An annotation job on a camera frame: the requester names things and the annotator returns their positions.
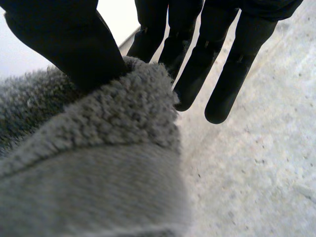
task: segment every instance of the black fabric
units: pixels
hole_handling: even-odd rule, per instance
[[[84,92],[127,72],[111,31],[96,11],[97,3],[0,0],[12,32],[70,76]]]
[[[205,5],[240,8],[243,12],[270,21],[280,21],[293,15],[303,0],[205,0]]]
[[[205,108],[206,119],[225,121],[260,47],[273,34],[277,22],[241,13],[236,38],[223,71]]]
[[[141,30],[127,53],[128,56],[149,62],[160,46],[166,14],[170,33],[164,42],[159,62],[166,65],[172,78],[176,78],[191,44],[196,19],[202,9],[202,0],[135,0]]]
[[[185,111],[194,102],[222,49],[237,12],[234,8],[204,6],[197,44],[174,88],[180,100],[180,104],[176,105],[177,110]]]

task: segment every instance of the gray sleeve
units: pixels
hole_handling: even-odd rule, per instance
[[[0,149],[32,133],[80,97],[73,83],[56,67],[1,79]]]
[[[0,183],[1,236],[181,236],[190,215],[178,159],[157,145],[104,146],[35,164]]]

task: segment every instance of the hand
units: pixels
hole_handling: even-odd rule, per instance
[[[261,46],[272,35],[278,20],[290,17],[303,0],[205,0],[199,38],[183,73],[175,85],[178,111],[194,102],[224,44],[229,26],[242,9],[236,38],[223,71],[205,108],[206,119],[214,124],[225,121]],[[135,0],[141,30],[129,50],[149,62],[163,40],[169,4],[170,33],[159,58],[176,79],[201,8],[200,0]]]

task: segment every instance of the glove finger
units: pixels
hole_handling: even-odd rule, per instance
[[[258,51],[276,25],[276,21],[241,13],[231,52],[205,108],[209,122],[219,124],[228,117]]]
[[[170,32],[164,42],[159,62],[166,66],[174,80],[192,42],[197,17],[202,6],[202,0],[171,0],[169,3]]]
[[[149,63],[165,32],[168,0],[135,0],[140,31],[127,55]]]

